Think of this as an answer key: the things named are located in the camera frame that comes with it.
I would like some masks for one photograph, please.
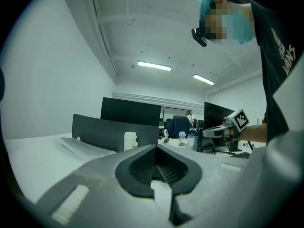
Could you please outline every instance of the black t-shirt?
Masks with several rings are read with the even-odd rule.
[[[281,0],[250,0],[255,19],[258,45],[261,47],[263,84],[267,108],[267,142],[288,131],[287,123],[273,94],[296,65],[303,51],[300,31],[301,11]]]

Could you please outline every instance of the black monitor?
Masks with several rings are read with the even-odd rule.
[[[225,146],[222,138],[206,138],[203,136],[203,130],[216,127],[223,124],[224,117],[233,113],[233,110],[222,106],[205,102],[204,104],[204,129],[200,129],[198,133],[198,151],[214,149]]]
[[[204,129],[216,127],[223,124],[224,117],[234,111],[222,106],[205,102],[204,104]]]
[[[100,118],[123,123],[159,126],[160,114],[160,105],[104,97]]]

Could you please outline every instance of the plastic bottle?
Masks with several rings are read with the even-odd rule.
[[[191,128],[188,133],[187,150],[196,151],[197,140],[198,140],[198,133],[195,128]]]
[[[179,146],[184,146],[185,142],[186,142],[186,133],[185,132],[180,132],[179,137],[180,137]]]
[[[123,150],[126,151],[126,150],[133,149],[136,139],[137,139],[136,132],[124,133]]]

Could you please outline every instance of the dark chair back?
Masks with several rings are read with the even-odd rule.
[[[197,128],[204,128],[204,120],[198,120],[196,127]]]
[[[193,121],[193,128],[196,128],[196,126],[197,126],[197,120],[195,118],[194,121]]]
[[[121,123],[74,114],[72,137],[82,142],[112,150],[124,151],[124,133],[136,132],[138,146],[157,144],[159,128],[156,126]]]
[[[193,127],[186,116],[173,116],[172,121],[167,127],[170,138],[178,138],[180,132],[185,132],[188,135],[190,128]]]
[[[168,125],[169,125],[169,123],[172,121],[172,118],[168,118],[165,122],[164,122],[164,124],[163,124],[163,128],[164,129],[167,129],[167,127],[168,127]]]

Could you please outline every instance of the keyboard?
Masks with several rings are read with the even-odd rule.
[[[247,152],[242,152],[241,154],[232,155],[231,157],[238,157],[243,159],[249,159],[250,154]]]

